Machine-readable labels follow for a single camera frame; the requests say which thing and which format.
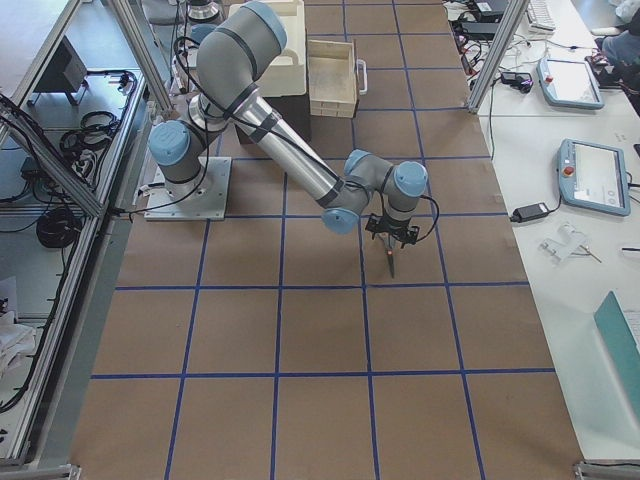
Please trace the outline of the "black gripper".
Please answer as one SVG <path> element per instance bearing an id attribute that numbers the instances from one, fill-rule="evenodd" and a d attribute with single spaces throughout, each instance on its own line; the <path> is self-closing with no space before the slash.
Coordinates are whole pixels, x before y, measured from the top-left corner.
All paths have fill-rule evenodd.
<path id="1" fill-rule="evenodd" d="M 415 245 L 419 239 L 419 227 L 411 225 L 409 220 L 396 220 L 387 214 L 378 216 L 371 214 L 365 225 L 365 230 L 375 234 L 388 234 L 399 241 L 402 246 Z"/>

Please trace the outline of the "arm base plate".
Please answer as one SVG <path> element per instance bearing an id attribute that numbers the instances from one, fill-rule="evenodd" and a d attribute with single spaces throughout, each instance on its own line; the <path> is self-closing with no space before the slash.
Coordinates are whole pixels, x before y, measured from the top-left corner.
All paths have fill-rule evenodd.
<path id="1" fill-rule="evenodd" d="M 200 156 L 206 168 L 185 184 L 167 182 L 159 167 L 150 190 L 144 218 L 148 221 L 223 221 L 225 219 L 232 159 Z"/>

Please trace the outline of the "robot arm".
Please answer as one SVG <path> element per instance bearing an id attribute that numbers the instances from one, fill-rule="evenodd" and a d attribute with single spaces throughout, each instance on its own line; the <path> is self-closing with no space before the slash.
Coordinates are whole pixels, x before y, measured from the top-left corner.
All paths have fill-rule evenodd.
<path id="1" fill-rule="evenodd" d="M 366 224 L 373 234 L 388 234 L 401 244 L 422 240 L 412 225 L 428 174 L 414 161 L 397 165 L 356 149 L 337 175 L 260 95 L 257 82 L 286 46 L 285 27 L 260 1 L 242 4 L 199 45 L 198 91 L 185 119 L 155 126 L 150 153 L 167 186 L 186 185 L 195 193 L 205 173 L 199 157 L 215 136 L 234 123 L 323 208 L 322 220 L 338 233 L 350 232 L 374 194 L 382 198 L 380 215 Z"/>

